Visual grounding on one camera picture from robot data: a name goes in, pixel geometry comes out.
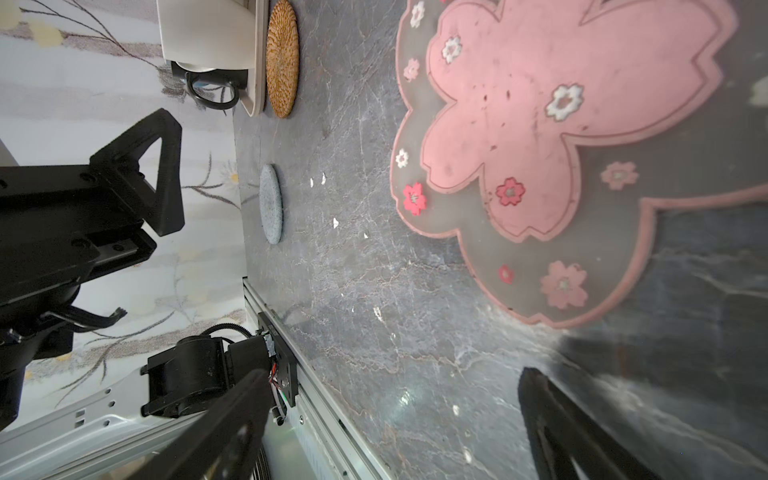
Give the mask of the woven rattan round coaster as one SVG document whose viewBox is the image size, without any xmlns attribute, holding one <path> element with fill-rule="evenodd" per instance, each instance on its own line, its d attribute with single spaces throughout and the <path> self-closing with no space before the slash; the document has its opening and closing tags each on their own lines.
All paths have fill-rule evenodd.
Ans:
<svg viewBox="0 0 768 480">
<path fill-rule="evenodd" d="M 287 118 L 297 95 L 300 48 L 297 17 L 291 3 L 278 1 L 270 14 L 266 42 L 266 83 L 272 109 Z"/>
</svg>

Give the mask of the grey blue round coaster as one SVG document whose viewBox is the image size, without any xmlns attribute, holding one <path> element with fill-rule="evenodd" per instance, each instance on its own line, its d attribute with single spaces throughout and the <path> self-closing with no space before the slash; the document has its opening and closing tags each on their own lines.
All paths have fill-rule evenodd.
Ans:
<svg viewBox="0 0 768 480">
<path fill-rule="evenodd" d="M 276 245 L 283 232 L 283 202 L 277 172 L 272 164 L 264 165 L 260 175 L 259 207 L 267 242 Z"/>
</svg>

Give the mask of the cream mug front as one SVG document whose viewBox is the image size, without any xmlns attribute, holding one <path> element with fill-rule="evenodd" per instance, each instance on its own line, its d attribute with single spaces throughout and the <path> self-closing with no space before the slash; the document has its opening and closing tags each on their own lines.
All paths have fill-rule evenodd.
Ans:
<svg viewBox="0 0 768 480">
<path fill-rule="evenodd" d="M 193 71 L 255 65 L 256 18 L 228 0 L 158 0 L 163 58 Z"/>
</svg>

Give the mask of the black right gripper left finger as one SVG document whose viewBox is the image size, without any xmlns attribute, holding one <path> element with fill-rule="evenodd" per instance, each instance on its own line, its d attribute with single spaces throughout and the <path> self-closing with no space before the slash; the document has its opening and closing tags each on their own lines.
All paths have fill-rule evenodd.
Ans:
<svg viewBox="0 0 768 480">
<path fill-rule="evenodd" d="M 131 477 L 250 479 L 272 406 L 268 372 L 255 369 Z"/>
</svg>

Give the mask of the pink cherry blossom coaster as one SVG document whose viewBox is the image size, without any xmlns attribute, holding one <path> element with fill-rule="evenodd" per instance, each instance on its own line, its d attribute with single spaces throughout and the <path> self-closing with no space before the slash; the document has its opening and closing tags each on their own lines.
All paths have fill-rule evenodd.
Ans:
<svg viewBox="0 0 768 480">
<path fill-rule="evenodd" d="M 767 198 L 763 1 L 410 1 L 401 219 L 514 319 L 602 319 L 665 211 Z"/>
</svg>

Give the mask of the beige rectangular tray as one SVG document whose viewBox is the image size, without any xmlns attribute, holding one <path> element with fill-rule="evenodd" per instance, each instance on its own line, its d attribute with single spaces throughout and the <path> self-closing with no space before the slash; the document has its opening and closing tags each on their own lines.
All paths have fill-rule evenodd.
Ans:
<svg viewBox="0 0 768 480">
<path fill-rule="evenodd" d="M 267 97 L 266 42 L 269 26 L 269 2 L 267 0 L 245 0 L 241 4 L 255 19 L 254 67 L 248 70 L 248 84 L 240 91 L 240 103 L 249 117 L 260 115 L 265 108 Z"/>
</svg>

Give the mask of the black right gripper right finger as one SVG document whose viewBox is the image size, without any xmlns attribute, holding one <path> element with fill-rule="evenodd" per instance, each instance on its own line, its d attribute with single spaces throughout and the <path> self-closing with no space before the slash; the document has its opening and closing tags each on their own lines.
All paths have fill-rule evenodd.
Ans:
<svg viewBox="0 0 768 480">
<path fill-rule="evenodd" d="M 522 370 L 518 399 L 540 479 L 658 477 L 540 370 Z"/>
</svg>

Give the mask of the black mug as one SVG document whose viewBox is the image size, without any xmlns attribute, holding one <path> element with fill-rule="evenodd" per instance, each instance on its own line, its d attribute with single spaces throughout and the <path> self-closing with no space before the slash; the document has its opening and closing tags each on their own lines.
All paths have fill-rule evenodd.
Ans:
<svg viewBox="0 0 768 480">
<path fill-rule="evenodd" d="M 171 73 L 185 86 L 193 100 L 207 108 L 226 111 L 234 108 L 248 84 L 246 69 L 227 70 L 170 62 Z"/>
</svg>

